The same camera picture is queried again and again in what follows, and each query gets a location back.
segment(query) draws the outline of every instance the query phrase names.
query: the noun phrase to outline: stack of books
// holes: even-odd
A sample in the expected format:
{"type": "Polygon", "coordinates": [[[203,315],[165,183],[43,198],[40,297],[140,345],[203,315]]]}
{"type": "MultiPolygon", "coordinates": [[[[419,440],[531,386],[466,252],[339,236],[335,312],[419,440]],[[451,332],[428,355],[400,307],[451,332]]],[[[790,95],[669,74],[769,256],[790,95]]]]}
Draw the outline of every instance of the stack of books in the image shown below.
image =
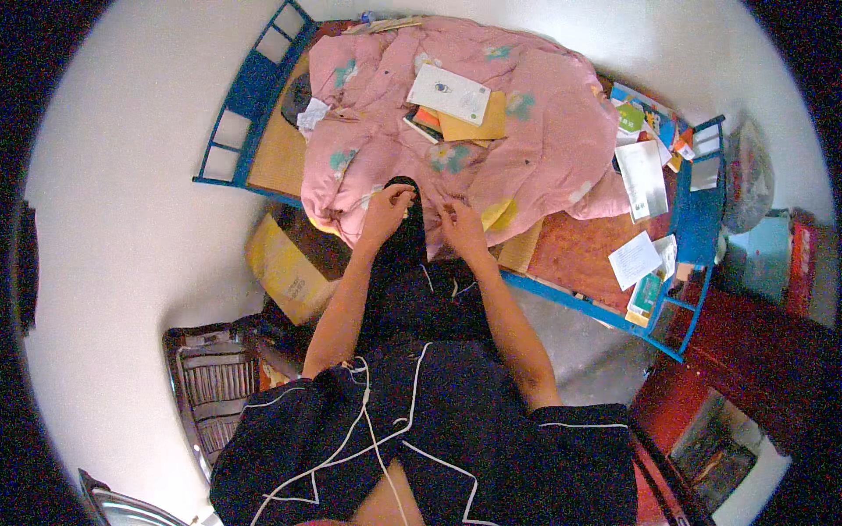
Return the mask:
{"type": "Polygon", "coordinates": [[[416,106],[403,118],[433,144],[471,141],[488,147],[506,136],[506,96],[470,79],[425,64],[407,101],[416,106]]]}
{"type": "Polygon", "coordinates": [[[617,146],[655,141],[661,166],[676,173],[683,159],[693,158],[693,130],[672,109],[618,82],[611,103],[620,112],[617,146]]]}

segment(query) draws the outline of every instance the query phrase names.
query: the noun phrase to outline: red wooden cabinet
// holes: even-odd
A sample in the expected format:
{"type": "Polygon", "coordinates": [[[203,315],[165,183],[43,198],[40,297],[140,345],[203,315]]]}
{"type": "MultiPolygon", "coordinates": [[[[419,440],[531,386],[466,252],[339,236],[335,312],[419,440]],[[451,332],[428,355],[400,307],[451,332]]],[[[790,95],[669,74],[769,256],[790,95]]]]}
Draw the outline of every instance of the red wooden cabinet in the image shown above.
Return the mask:
{"type": "MultiPolygon", "coordinates": [[[[687,290],[684,299],[694,303],[697,294],[698,289],[687,290]]],[[[676,314],[673,327],[688,322],[684,315],[676,314]]],[[[688,492],[667,455],[694,422],[711,388],[754,420],[781,454],[797,462],[810,451],[810,437],[823,410],[834,338],[813,321],[711,288],[685,362],[662,355],[631,405],[638,437],[650,441],[662,457],[649,472],[673,471],[677,480],[669,483],[670,490],[688,492]]],[[[638,523],[681,523],[684,503],[673,506],[679,510],[674,520],[662,517],[663,498],[659,502],[655,492],[641,484],[642,475],[638,473],[638,523]]],[[[698,504],[692,494],[688,498],[698,504]]],[[[689,523],[708,520],[699,517],[689,523]]]]}

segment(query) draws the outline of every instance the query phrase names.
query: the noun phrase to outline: hand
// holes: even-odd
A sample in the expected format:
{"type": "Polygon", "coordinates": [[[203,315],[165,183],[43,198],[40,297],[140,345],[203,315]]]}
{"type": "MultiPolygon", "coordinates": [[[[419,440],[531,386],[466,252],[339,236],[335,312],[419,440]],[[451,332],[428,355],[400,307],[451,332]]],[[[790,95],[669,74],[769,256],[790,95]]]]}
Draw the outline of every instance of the hand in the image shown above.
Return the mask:
{"type": "Polygon", "coordinates": [[[372,251],[371,255],[375,255],[401,225],[413,199],[415,188],[410,184],[392,184],[372,195],[357,248],[372,251]]]}
{"type": "Polygon", "coordinates": [[[454,201],[440,206],[439,215],[445,241],[465,260],[474,274],[486,267],[497,270],[497,261],[488,252],[482,219],[474,209],[454,201]]]}

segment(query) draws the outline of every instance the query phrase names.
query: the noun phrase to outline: blue metal bed frame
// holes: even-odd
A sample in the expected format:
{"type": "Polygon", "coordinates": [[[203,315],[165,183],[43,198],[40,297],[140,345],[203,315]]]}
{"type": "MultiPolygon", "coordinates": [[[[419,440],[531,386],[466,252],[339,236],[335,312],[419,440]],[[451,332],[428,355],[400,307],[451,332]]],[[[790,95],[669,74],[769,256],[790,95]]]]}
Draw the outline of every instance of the blue metal bed frame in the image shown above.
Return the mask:
{"type": "MultiPolygon", "coordinates": [[[[254,159],[254,154],[260,143],[260,138],[263,136],[266,124],[269,122],[269,117],[272,114],[272,109],[277,102],[280,92],[284,88],[286,80],[292,72],[292,68],[298,62],[301,53],[315,35],[318,28],[319,23],[310,18],[295,0],[285,0],[281,4],[278,11],[260,33],[252,49],[248,52],[246,60],[243,62],[234,79],[231,90],[228,92],[225,103],[222,105],[219,115],[216,117],[213,130],[210,133],[210,139],[205,149],[205,156],[202,159],[199,175],[193,178],[196,183],[219,184],[246,189],[286,205],[301,208],[301,201],[298,199],[279,192],[248,186],[248,173],[254,159]],[[295,9],[303,18],[304,23],[295,35],[288,35],[275,23],[285,8],[295,9]],[[290,42],[283,59],[278,64],[258,51],[261,41],[270,31],[277,31],[290,42]],[[219,130],[222,116],[226,111],[232,111],[250,121],[245,140],[239,147],[216,141],[216,133],[219,130]],[[230,180],[205,176],[208,157],[214,148],[221,148],[222,150],[231,151],[239,155],[230,180]]],[[[711,126],[718,128],[719,150],[695,159],[695,162],[700,162],[709,158],[719,157],[720,165],[717,186],[714,189],[690,192],[692,166],[689,162],[682,162],[677,176],[678,181],[669,225],[669,233],[675,234],[678,243],[678,262],[689,263],[694,265],[695,268],[705,269],[701,293],[695,305],[669,296],[667,294],[670,289],[669,283],[664,284],[658,294],[658,299],[648,325],[646,327],[640,327],[627,321],[623,316],[615,312],[595,305],[591,299],[579,299],[532,278],[502,271],[504,280],[515,287],[527,290],[560,305],[581,311],[597,320],[604,321],[630,334],[639,336],[672,358],[683,362],[682,356],[695,330],[696,322],[701,314],[702,304],[705,301],[707,290],[711,283],[713,260],[716,254],[720,218],[722,217],[722,204],[725,199],[725,158],[723,155],[724,145],[722,134],[722,122],[724,119],[720,115],[694,128],[694,132],[704,130],[711,126]],[[658,319],[663,314],[663,308],[666,303],[672,303],[693,313],[687,333],[678,348],[671,348],[652,335],[653,329],[658,325],[658,319]]]]}

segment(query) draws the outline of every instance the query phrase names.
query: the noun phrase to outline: black shirt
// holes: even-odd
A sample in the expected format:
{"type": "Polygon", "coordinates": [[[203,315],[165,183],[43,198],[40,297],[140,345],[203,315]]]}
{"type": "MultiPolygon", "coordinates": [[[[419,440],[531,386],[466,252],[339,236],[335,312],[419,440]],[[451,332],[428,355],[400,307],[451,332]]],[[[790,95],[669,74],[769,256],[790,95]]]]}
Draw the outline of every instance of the black shirt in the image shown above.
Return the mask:
{"type": "Polygon", "coordinates": [[[528,413],[464,342],[385,348],[253,396],[210,499],[226,526],[348,520],[382,477],[377,453],[400,460],[429,526],[635,522],[626,408],[528,413]]]}

